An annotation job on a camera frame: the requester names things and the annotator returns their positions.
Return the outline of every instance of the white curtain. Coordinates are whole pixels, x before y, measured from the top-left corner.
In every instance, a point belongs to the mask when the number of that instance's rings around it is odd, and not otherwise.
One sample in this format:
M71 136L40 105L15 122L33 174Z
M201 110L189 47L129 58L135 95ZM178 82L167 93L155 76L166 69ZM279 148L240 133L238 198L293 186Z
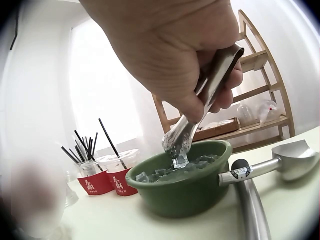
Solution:
M88 20L73 28L70 48L70 94L79 133L94 137L98 132L98 151L110 146L98 118L115 145L141 136L127 70L98 24Z

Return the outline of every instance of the metal ice scoop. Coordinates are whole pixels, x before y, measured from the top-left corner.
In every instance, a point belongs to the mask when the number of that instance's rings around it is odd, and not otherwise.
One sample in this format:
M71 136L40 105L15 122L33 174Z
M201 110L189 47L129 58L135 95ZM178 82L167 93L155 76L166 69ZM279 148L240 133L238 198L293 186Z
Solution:
M305 140L286 143L272 148L272 159L252 166L219 174L219 185L244 181L277 170L285 181L306 175L319 162L319 153Z
M204 105L204 114L201 121L243 53L244 48L236 43L231 47L219 49L212 61L200 70L200 77L194 91ZM192 123L183 115L176 125L164 135L162 146L172 159L176 159L179 155L186 155L190 150L193 136L201 121ZM176 162L174 167L180 167L179 163Z

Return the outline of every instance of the wooden tray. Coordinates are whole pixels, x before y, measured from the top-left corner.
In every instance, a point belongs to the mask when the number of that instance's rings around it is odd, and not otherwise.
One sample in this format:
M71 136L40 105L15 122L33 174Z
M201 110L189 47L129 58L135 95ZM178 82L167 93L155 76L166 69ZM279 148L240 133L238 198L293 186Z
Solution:
M233 132L238 130L239 129L238 119L234 117L229 120L233 120L233 122L196 132L192 141L195 142L195 141L203 140L206 138L212 138L214 136L219 136L228 132Z

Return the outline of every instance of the red label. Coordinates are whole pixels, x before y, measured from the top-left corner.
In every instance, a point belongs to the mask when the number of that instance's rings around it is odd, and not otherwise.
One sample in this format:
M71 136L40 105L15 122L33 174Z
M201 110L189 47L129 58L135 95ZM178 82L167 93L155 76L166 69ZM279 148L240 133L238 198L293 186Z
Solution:
M89 195L100 195L113 190L106 171L89 177L78 178L78 181Z
M129 196L129 195L136 194L138 192L137 189L127 185L127 182L125 180L125 175L129 170L130 169L126 169L120 172L113 172L113 173L107 172L107 175L109 176L112 186L116 190L118 195Z

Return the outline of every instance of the cup lid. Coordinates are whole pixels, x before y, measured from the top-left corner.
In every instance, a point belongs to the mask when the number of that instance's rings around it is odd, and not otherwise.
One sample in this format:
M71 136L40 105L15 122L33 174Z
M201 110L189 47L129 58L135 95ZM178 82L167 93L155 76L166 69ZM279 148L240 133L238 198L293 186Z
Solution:
M119 157L114 154L114 155L107 155L107 156L103 156L100 158L98 158L97 160L100 162L100 163L113 163L113 162L118 162L120 161L120 159L130 159L130 158L133 158L135 157L139 152L139 149L131 149L131 150L127 150L127 151L124 151L124 152L120 152L119 153Z

